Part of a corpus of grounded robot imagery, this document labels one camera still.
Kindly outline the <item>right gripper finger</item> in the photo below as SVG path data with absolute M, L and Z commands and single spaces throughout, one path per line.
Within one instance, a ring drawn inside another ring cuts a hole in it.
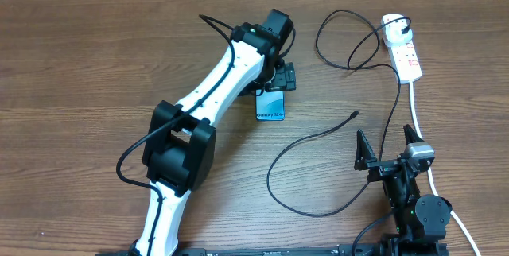
M 413 127 L 410 124 L 406 124 L 403 127 L 403 130 L 404 130 L 405 141 L 406 141 L 407 145 L 423 142 L 423 139 L 418 136 L 417 132 L 413 129 Z
M 362 130 L 356 132 L 356 159 L 354 163 L 355 170 L 366 170 L 368 165 L 376 162 L 377 158 L 369 141 Z

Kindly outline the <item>Samsung Galaxy smartphone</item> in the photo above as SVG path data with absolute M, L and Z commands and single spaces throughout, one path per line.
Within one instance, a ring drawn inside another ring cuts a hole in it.
M 255 96 L 258 121 L 282 121 L 285 118 L 284 92 L 257 90 Z

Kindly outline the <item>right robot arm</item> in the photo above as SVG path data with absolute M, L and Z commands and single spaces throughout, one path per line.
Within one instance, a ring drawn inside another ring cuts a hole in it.
M 410 125 L 403 127 L 406 147 L 393 160 L 380 161 L 362 130 L 356 133 L 354 169 L 367 170 L 367 182 L 380 181 L 389 200 L 390 212 L 364 228 L 352 244 L 353 255 L 447 255 L 447 245 L 440 243 L 452 212 L 451 203 L 440 196 L 422 196 L 416 177 L 430 169 L 435 159 L 433 147 L 417 135 Z M 392 217 L 397 232 L 384 234 L 364 251 L 360 239 L 370 229 Z

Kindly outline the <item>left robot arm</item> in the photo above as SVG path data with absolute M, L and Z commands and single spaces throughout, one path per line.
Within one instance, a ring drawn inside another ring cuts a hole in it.
M 262 24 L 243 23 L 225 36 L 227 49 L 204 80 L 176 104 L 161 101 L 148 134 L 130 151 L 145 147 L 150 204 L 142 236 L 129 255 L 172 255 L 191 192 L 207 177 L 215 155 L 216 127 L 241 95 L 281 97 L 296 88 L 292 63 L 284 57 L 295 28 L 289 15 L 271 10 Z

